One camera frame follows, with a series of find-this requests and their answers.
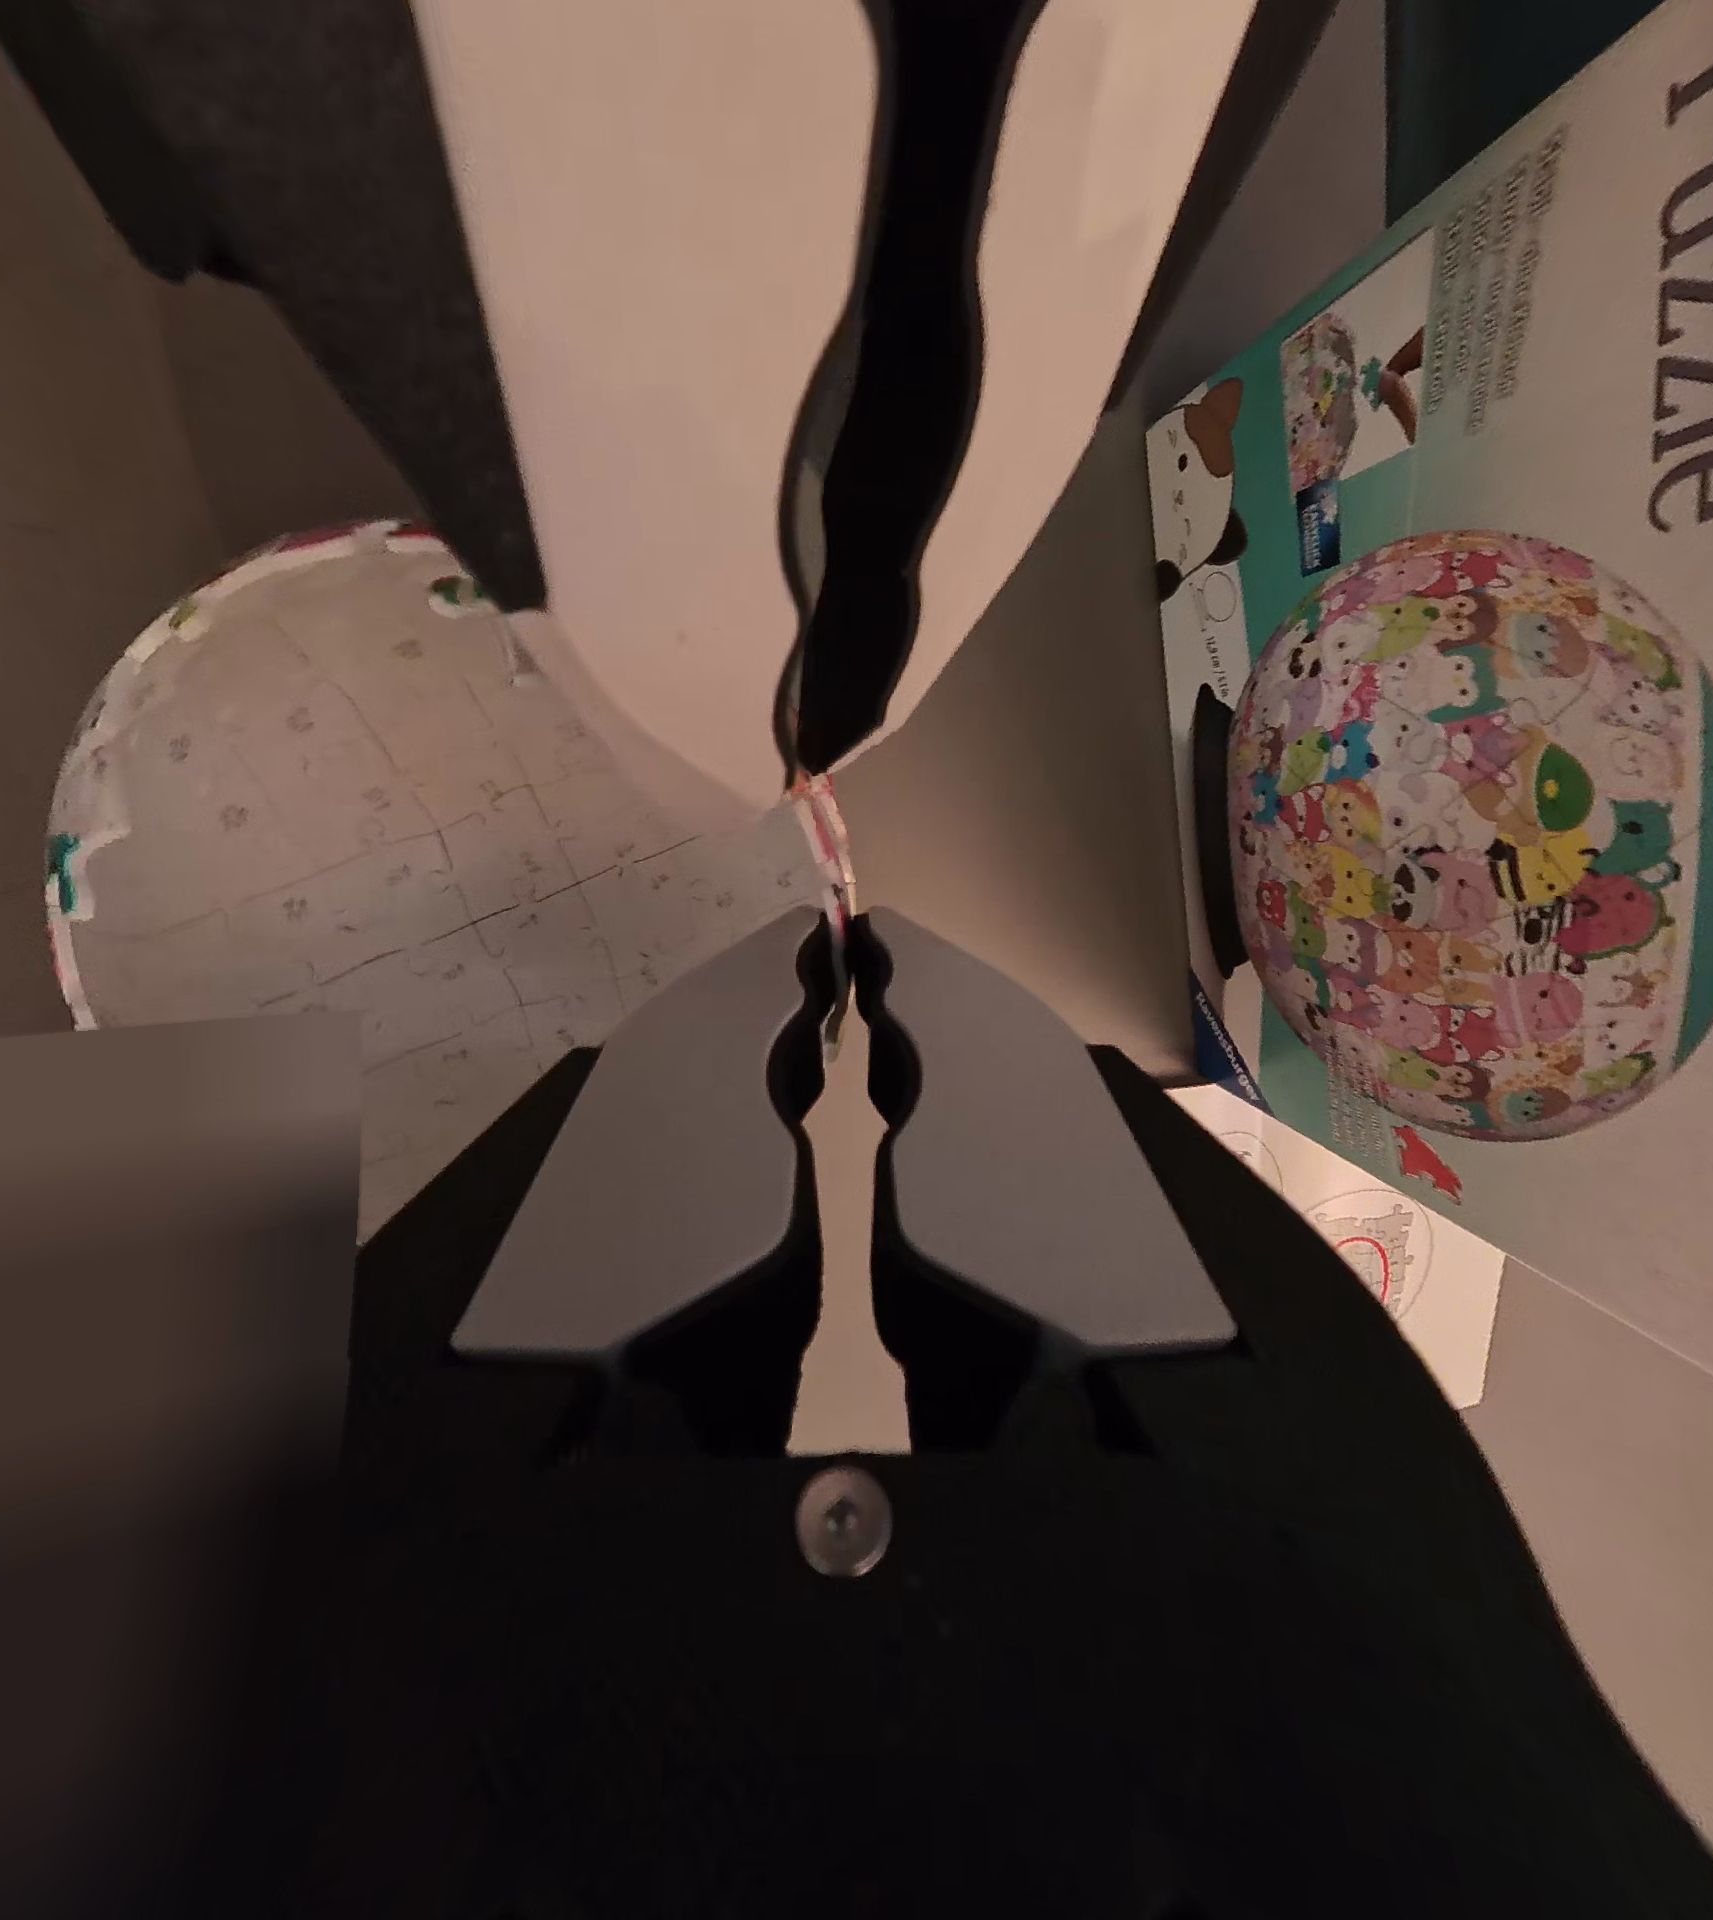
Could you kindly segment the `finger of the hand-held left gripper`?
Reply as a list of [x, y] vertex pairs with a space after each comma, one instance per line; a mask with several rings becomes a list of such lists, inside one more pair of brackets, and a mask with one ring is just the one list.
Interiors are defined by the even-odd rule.
[[675, 815], [765, 815], [785, 470], [940, 4], [411, 9], [547, 586], [543, 671]]
[[1082, 459], [1255, 4], [882, 4], [878, 200], [800, 771], [903, 724]]

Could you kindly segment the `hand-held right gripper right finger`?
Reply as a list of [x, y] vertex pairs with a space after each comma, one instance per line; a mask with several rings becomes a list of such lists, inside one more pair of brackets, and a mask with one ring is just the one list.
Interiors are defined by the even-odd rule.
[[1234, 1318], [1091, 1051], [1013, 976], [875, 906], [871, 1298], [904, 1375], [1212, 1354]]

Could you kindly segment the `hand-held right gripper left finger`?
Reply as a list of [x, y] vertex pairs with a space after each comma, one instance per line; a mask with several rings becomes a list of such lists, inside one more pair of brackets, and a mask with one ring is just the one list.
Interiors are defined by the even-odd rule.
[[610, 1363], [774, 1281], [800, 1290], [809, 1342], [826, 948], [821, 913], [793, 906], [612, 1031], [454, 1329], [458, 1357]]

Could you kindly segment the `curved puzzle piece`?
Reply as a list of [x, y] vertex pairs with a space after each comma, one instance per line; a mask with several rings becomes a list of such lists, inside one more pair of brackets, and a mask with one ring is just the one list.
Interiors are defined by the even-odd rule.
[[852, 1001], [851, 934], [857, 922], [859, 891], [848, 831], [828, 775], [798, 775], [789, 790], [798, 815], [804, 840], [819, 874], [822, 919], [828, 936], [828, 964], [832, 974], [830, 1009], [821, 1022], [822, 1057], [832, 1063], [843, 1045], [843, 1033]]

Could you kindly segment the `colourful cartoon puzzle ball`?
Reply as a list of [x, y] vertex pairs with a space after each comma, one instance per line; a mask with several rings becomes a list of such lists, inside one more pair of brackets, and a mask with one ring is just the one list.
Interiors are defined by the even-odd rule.
[[449, 544], [287, 535], [113, 661], [52, 784], [52, 970], [77, 1031], [348, 1012], [381, 1070], [541, 1065], [791, 909], [791, 805], [672, 819]]

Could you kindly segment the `white puzzle instruction sheet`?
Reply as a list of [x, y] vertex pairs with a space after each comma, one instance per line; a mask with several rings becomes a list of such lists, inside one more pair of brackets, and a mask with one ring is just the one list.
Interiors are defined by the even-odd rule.
[[1224, 1086], [1171, 1101], [1248, 1165], [1351, 1267], [1449, 1405], [1484, 1400], [1504, 1256], [1380, 1175], [1331, 1152]]

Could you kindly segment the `cartoon printed puzzle box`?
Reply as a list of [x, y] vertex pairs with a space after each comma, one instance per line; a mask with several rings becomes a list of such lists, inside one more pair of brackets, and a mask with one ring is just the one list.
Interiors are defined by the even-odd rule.
[[1713, 1375], [1713, 4], [1146, 466], [1197, 1074]]

